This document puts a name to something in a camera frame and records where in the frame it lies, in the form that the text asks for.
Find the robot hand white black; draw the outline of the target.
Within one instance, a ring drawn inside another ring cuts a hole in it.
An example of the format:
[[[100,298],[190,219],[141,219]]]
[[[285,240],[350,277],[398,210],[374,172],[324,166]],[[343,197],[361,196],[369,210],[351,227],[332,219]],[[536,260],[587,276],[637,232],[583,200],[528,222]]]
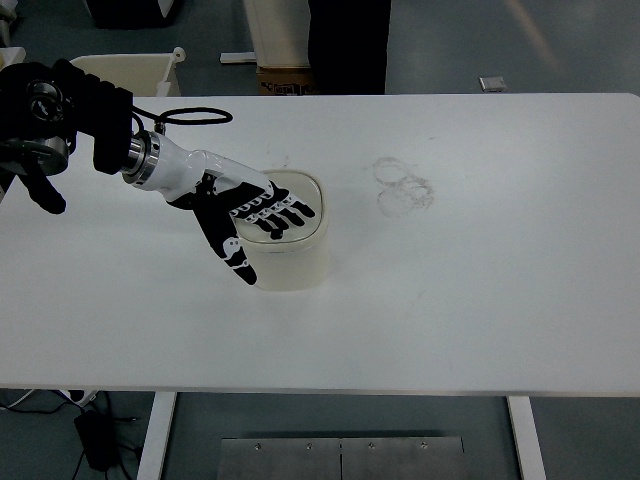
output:
[[[139,188],[159,192],[171,206],[193,212],[214,253],[245,283],[258,275],[241,245],[237,221],[279,239],[316,212],[267,174],[205,150],[187,151],[157,134],[158,159]]]

